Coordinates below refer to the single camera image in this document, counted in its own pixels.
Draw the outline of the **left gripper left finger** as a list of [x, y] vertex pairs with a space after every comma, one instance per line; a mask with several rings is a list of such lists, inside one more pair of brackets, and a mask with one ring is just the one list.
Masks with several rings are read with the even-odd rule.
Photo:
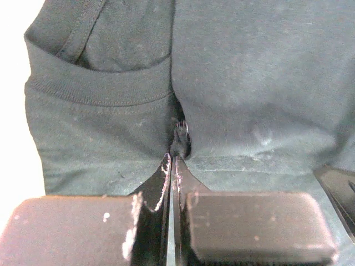
[[165, 265], [171, 157], [126, 196], [23, 201], [1, 235], [1, 264]]

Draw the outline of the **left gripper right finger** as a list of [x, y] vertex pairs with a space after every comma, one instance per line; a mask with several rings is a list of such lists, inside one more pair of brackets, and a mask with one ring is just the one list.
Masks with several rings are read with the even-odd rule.
[[308, 193], [212, 191], [172, 166], [176, 265], [333, 265], [336, 242]]

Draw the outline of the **black t shirt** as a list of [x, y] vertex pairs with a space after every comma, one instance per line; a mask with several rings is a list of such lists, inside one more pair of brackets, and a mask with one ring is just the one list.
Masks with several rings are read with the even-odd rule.
[[353, 1], [45, 1], [24, 39], [26, 116], [46, 194], [124, 195], [187, 123], [215, 190], [304, 190], [354, 170]]

